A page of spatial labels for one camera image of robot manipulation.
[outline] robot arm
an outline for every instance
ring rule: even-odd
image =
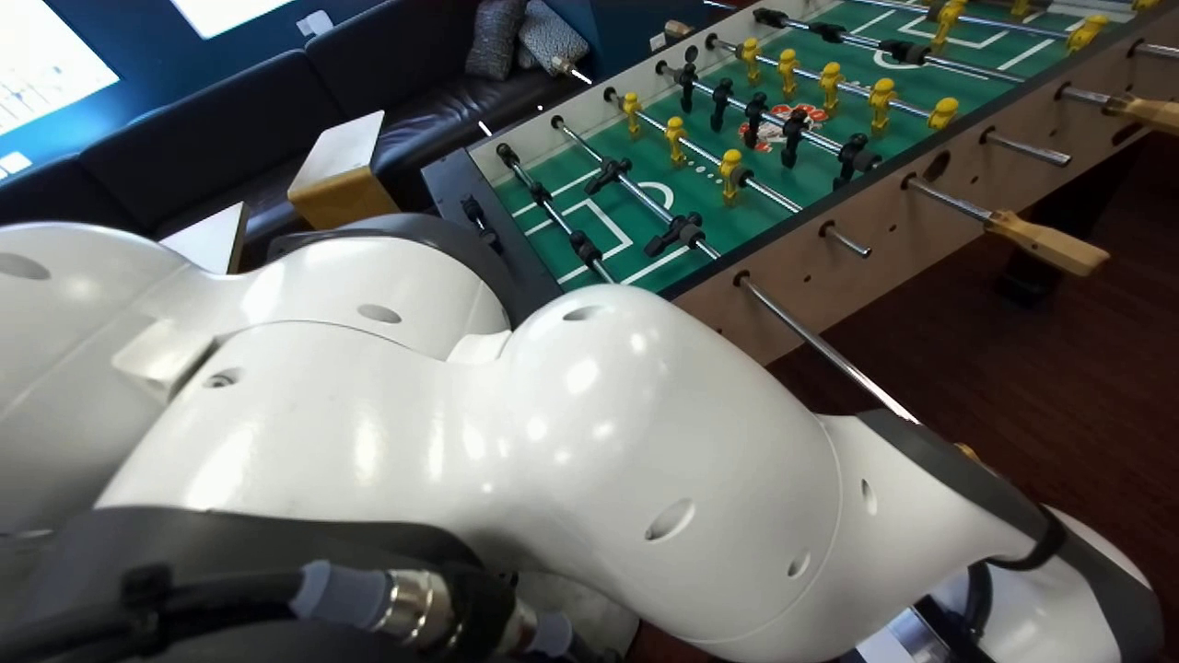
[[[70,362],[131,402],[115,419],[82,402],[99,449],[136,433],[105,456],[99,510],[426,521],[727,659],[831,659],[979,561],[995,659],[1160,647],[1148,585],[1101,537],[913,422],[815,416],[652,293],[571,291],[508,330],[477,277],[403,240],[317,243],[239,279],[121,236],[0,240],[55,277],[110,248],[154,267],[73,324],[93,354]],[[73,321],[55,287],[0,277],[0,298]],[[64,358],[0,389],[2,432],[35,419],[0,453],[70,453],[35,407]]]

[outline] green playing field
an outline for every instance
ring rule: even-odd
[[[861,2],[842,2],[837,12],[826,12],[821,22],[847,25],[858,36],[873,39],[928,39],[932,22],[909,12],[882,12]],[[1067,19],[1038,13],[1031,25],[1045,30],[1067,30]],[[904,66],[873,52],[858,52],[847,44],[826,44],[815,31],[783,31],[771,44],[764,44],[764,55],[776,62],[781,47],[800,52],[800,68],[819,72],[826,62],[840,62],[842,84],[869,87],[877,77],[891,77],[904,104],[928,110],[934,98],[955,95],[960,104],[960,114],[991,104],[995,95],[1013,90],[1004,79],[979,79],[960,77],[932,66]],[[1031,36],[1031,31],[1004,31],[1004,30],[985,30],[985,25],[956,25],[950,31],[950,47],[943,52],[955,62],[972,62],[986,68],[1004,68],[1017,77],[1031,77],[1062,60],[1067,60],[1062,39]],[[783,114],[783,90],[776,66],[754,66],[754,79],[748,79],[745,62],[727,62],[723,68],[705,72],[705,84],[733,79],[735,98],[753,98],[753,90],[765,90],[775,114]],[[712,133],[712,98],[697,90],[694,114],[686,114],[678,104],[678,87],[672,84],[662,98],[643,98],[643,114],[652,114],[658,125],[673,114],[686,117],[686,138],[699,143],[712,155],[723,155],[728,147],[740,147],[745,164],[753,176],[776,194],[815,207],[819,198],[831,194],[837,157],[829,147],[804,138],[797,170],[781,164],[781,133],[776,125],[764,125],[757,147],[740,143],[740,110],[727,110],[723,133]],[[821,87],[805,77],[797,77],[793,104],[821,108]],[[905,151],[921,147],[923,138],[934,138],[923,117],[891,110],[889,133],[869,138],[869,151],[882,157],[904,157]],[[869,133],[869,104],[861,95],[842,90],[840,110],[815,125],[826,143],[842,143],[855,133]],[[771,202],[765,194],[754,194],[753,189],[740,190],[735,202],[723,202],[719,170],[697,155],[690,155],[686,164],[672,164],[672,151],[662,133],[652,125],[642,125],[642,137],[627,133],[627,122],[600,128],[588,137],[588,143],[609,157],[629,157],[629,176],[642,190],[647,190],[662,211],[672,212],[699,212],[706,248],[719,252],[728,252],[754,236],[793,223],[804,212],[788,212],[781,202]],[[594,176],[594,157],[582,147],[557,151],[540,164],[534,164],[525,176],[546,185],[552,190],[552,207],[563,212],[563,221],[579,232],[587,232],[600,252],[604,267],[619,284],[637,284],[647,291],[668,291],[694,273],[699,273],[712,259],[705,249],[672,248],[658,259],[643,252],[643,243],[662,232],[662,221],[643,211],[627,189],[604,185],[598,194],[587,194],[587,181]],[[566,236],[529,202],[529,194],[519,185],[496,189],[501,202],[513,211],[524,236],[534,243],[538,259],[563,287],[594,284],[598,277],[575,259]]]

